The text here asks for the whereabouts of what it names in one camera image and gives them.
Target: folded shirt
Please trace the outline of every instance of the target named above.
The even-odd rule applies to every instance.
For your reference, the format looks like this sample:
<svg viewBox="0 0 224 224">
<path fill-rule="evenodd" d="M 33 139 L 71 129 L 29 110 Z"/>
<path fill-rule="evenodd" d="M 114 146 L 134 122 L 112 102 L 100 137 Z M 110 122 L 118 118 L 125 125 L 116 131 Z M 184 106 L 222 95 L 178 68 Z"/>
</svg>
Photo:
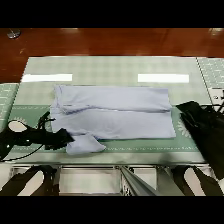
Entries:
<svg viewBox="0 0 224 224">
<path fill-rule="evenodd" d="M 79 148 L 74 141 L 67 145 L 69 154 L 105 148 L 97 144 L 91 148 L 89 136 L 96 140 L 176 136 L 168 90 L 163 88 L 59 85 L 50 113 L 56 119 L 51 122 L 53 132 L 65 128 L 74 140 L 87 135 L 88 150 L 83 141 Z"/>
</svg>

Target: wire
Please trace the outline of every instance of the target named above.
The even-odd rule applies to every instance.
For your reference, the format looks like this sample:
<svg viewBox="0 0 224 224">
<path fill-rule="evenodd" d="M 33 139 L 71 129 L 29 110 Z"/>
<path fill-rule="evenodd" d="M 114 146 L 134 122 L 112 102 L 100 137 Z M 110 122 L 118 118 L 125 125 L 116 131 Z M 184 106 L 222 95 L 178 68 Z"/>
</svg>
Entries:
<svg viewBox="0 0 224 224">
<path fill-rule="evenodd" d="M 36 151 L 38 151 L 43 145 L 39 146 L 37 149 L 35 149 L 33 152 L 25 155 L 25 156 L 21 156 L 21 157 L 17 157 L 17 158 L 13 158 L 13 159 L 3 159 L 0 162 L 9 162 L 9 161 L 13 161 L 13 160 L 18 160 L 18 159 L 23 159 L 26 158 L 27 156 L 32 155 L 33 153 L 35 153 Z"/>
</svg>

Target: wooden floor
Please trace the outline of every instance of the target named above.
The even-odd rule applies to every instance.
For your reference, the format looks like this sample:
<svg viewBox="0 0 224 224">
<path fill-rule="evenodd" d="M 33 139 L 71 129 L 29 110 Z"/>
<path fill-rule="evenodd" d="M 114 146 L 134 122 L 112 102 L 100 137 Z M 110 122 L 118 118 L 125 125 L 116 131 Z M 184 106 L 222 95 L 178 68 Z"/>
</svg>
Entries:
<svg viewBox="0 0 224 224">
<path fill-rule="evenodd" d="M 224 58 L 223 28 L 0 29 L 0 83 L 19 82 L 28 57 L 69 55 L 203 56 Z"/>
</svg>

